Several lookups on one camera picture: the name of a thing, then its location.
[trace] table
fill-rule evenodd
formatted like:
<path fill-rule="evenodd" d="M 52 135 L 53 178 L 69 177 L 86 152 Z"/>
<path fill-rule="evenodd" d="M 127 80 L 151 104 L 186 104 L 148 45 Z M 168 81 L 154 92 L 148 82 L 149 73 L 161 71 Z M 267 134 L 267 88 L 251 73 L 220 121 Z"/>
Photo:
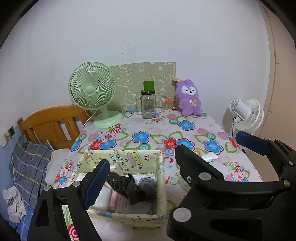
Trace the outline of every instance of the table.
<path fill-rule="evenodd" d="M 167 217 L 189 191 L 189 185 L 181 179 L 174 151 L 183 144 L 201 153 L 213 152 L 218 158 L 210 164 L 218 169 L 226 181 L 263 181 L 248 157 L 234 140 L 205 111 L 200 116 L 184 117 L 176 107 L 171 112 L 158 110 L 154 119 L 143 119 L 136 110 L 123 112 L 124 119 L 114 127 L 97 129 L 89 122 L 71 147 L 64 165 L 55 179 L 54 188 L 66 187 L 81 155 L 87 149 L 100 150 L 162 150 L 166 175 Z M 72 240 L 79 240 L 70 214 L 64 209 L 65 220 Z M 103 241 L 171 240 L 161 228 L 139 228 L 92 220 Z"/>

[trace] wooden bed headboard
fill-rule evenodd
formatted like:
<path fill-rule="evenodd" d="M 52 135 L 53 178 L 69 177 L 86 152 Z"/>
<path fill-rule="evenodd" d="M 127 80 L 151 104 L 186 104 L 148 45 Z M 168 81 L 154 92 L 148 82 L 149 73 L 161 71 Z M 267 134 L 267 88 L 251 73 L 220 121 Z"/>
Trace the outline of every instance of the wooden bed headboard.
<path fill-rule="evenodd" d="M 82 124 L 88 119 L 85 110 L 73 104 L 40 110 L 24 121 L 18 120 L 17 125 L 21 133 L 34 143 L 39 143 L 39 139 L 41 143 L 49 141 L 56 149 L 71 148 L 79 136 L 75 117 L 80 117 Z M 70 141 L 67 140 L 59 121 L 64 121 L 71 137 Z"/>

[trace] cartoon print box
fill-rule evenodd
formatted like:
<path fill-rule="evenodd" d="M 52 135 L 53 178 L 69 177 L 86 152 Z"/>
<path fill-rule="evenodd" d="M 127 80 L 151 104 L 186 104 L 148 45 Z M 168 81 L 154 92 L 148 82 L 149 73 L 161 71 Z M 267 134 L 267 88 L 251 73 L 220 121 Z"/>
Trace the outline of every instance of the cartoon print box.
<path fill-rule="evenodd" d="M 91 172 L 101 159 L 118 163 L 127 174 L 155 174 L 157 181 L 156 215 L 109 213 L 89 208 L 89 217 L 100 221 L 136 227 L 161 227 L 166 219 L 165 173 L 163 157 L 159 150 L 87 150 L 81 157 L 69 180 L 75 181 L 79 173 Z"/>

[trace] plaid pillowcase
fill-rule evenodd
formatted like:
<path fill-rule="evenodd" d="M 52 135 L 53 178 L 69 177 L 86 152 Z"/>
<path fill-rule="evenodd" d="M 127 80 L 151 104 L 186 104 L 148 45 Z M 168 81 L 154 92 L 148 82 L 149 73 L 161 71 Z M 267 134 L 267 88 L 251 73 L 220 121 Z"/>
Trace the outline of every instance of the plaid pillowcase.
<path fill-rule="evenodd" d="M 24 135 L 19 137 L 12 153 L 9 165 L 12 180 L 25 202 L 33 208 L 46 186 L 45 170 L 51 153 L 48 146 L 28 142 Z"/>

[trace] purple plush bunny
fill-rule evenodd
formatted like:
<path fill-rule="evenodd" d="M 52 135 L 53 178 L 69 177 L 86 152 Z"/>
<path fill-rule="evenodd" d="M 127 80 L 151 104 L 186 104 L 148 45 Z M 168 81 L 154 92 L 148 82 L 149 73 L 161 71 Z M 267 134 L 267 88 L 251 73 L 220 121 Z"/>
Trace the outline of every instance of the purple plush bunny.
<path fill-rule="evenodd" d="M 201 115 L 201 102 L 198 99 L 198 92 L 191 80 L 176 82 L 176 96 L 179 99 L 179 109 L 183 116 Z"/>

